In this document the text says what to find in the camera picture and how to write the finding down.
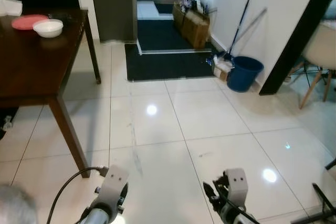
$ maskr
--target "black mat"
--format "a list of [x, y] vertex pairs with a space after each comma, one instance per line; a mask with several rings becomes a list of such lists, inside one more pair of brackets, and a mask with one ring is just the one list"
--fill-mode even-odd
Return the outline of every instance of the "black mat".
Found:
[[211, 53], [139, 55], [136, 45], [125, 45], [129, 81], [213, 76], [206, 58]]
[[155, 4], [157, 11], [160, 14], [172, 14], [173, 4]]
[[[193, 49], [180, 35], [173, 20], [138, 20], [138, 40], [142, 51]], [[205, 48], [214, 48], [206, 43]]]

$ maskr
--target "table leg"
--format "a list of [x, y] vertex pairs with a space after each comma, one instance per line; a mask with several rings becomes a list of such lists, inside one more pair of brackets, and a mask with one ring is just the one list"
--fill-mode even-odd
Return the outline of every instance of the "table leg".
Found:
[[96, 52], [94, 50], [93, 38], [92, 38], [88, 15], [86, 15], [86, 21], [84, 24], [84, 28], [85, 28], [86, 39], [89, 45], [91, 60], [92, 60], [93, 69], [94, 69], [94, 75], [96, 76], [96, 82], [97, 84], [101, 84], [101, 78], [100, 78], [100, 73], [99, 73], [99, 68], [98, 68], [98, 63], [97, 63]]
[[[70, 152], [75, 159], [78, 169], [82, 170], [88, 167], [84, 152], [78, 141], [75, 128], [71, 122], [70, 116], [68, 114], [67, 108], [64, 104], [62, 97], [52, 97], [48, 99], [51, 111], [57, 121], [57, 124], [62, 131], [64, 139], [70, 149]], [[90, 171], [82, 174], [83, 178], [90, 177]]]

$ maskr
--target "table top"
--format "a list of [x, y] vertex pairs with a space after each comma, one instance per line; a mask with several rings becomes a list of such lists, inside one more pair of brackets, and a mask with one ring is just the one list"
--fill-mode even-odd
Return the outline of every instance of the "table top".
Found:
[[67, 14], [63, 32], [42, 38], [36, 32], [15, 30], [17, 17], [0, 17], [0, 99], [58, 94], [78, 51], [87, 10], [29, 10], [25, 14]]

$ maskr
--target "white chair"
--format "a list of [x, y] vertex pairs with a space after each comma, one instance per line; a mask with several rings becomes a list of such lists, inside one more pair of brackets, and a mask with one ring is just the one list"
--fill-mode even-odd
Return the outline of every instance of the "white chair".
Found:
[[316, 83], [321, 78], [322, 69], [328, 69], [328, 80], [325, 86], [323, 101], [326, 101], [331, 83], [332, 72], [336, 70], [336, 21], [321, 22], [313, 36], [310, 38], [303, 56], [312, 64], [320, 67], [313, 83], [304, 96], [300, 109], [303, 108]]

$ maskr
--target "pink plate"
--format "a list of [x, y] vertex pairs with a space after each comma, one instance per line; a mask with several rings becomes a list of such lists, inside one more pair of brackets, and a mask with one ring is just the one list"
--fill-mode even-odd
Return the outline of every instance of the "pink plate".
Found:
[[48, 17], [45, 15], [38, 15], [38, 14], [25, 15], [13, 20], [12, 27], [18, 30], [32, 30], [34, 23], [44, 19], [48, 19]]

